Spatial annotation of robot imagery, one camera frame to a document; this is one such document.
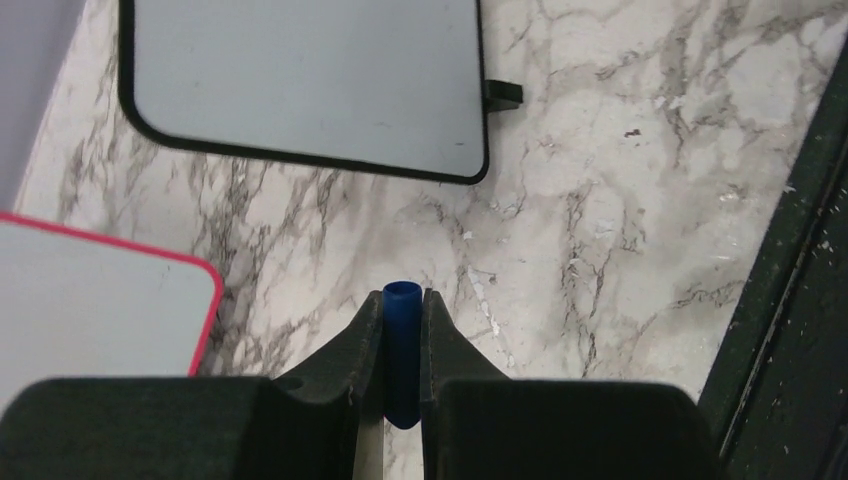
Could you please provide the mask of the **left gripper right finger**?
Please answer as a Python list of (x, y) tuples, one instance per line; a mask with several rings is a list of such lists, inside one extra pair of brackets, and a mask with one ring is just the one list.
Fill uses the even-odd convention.
[(658, 383), (512, 379), (423, 297), (420, 406), (428, 479), (724, 479), (708, 426)]

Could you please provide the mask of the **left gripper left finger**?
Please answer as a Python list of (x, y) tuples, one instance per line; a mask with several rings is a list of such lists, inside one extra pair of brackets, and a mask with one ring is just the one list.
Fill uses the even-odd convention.
[(379, 479), (382, 297), (277, 378), (56, 378), (1, 419), (5, 479)]

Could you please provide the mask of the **blue marker cap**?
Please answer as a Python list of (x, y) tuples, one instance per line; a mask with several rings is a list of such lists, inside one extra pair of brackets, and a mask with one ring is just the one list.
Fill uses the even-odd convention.
[(396, 428), (408, 430), (421, 418), (420, 330), (423, 291), (411, 281), (384, 286), (383, 341), (385, 347), (384, 417)]

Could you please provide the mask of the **black framed whiteboard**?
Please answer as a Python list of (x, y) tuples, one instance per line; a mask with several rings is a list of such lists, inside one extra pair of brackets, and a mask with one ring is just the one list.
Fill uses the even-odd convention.
[(477, 1), (123, 1), (118, 98), (169, 148), (473, 185), (488, 117)]

